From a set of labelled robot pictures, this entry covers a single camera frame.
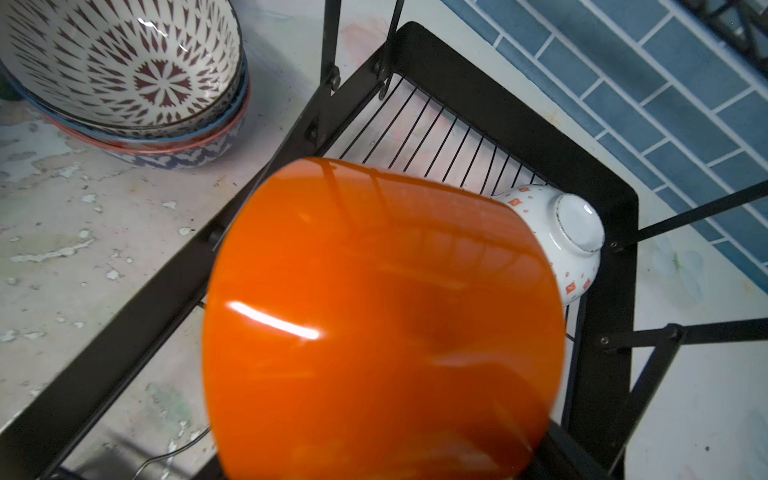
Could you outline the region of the orange plastic bowl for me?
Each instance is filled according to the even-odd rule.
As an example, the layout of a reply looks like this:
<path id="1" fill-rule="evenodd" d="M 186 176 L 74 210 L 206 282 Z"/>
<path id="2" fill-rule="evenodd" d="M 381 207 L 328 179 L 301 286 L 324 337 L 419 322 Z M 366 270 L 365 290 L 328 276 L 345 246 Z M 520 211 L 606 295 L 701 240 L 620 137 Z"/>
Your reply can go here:
<path id="1" fill-rule="evenodd" d="M 563 305 L 509 207 L 323 158 L 252 195 L 218 253 L 206 407 L 230 479 L 506 479 L 560 385 Z"/>

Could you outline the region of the white bowl orange diamonds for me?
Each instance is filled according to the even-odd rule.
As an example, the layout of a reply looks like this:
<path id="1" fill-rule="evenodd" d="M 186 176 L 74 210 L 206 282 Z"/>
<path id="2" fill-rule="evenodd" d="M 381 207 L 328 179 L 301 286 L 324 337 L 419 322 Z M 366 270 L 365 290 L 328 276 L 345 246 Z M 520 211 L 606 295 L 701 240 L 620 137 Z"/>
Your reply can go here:
<path id="1" fill-rule="evenodd" d="M 515 187 L 494 200 L 511 208 L 544 251 L 562 304 L 582 297 L 594 283 L 605 242 L 596 209 L 582 197 L 548 185 Z"/>

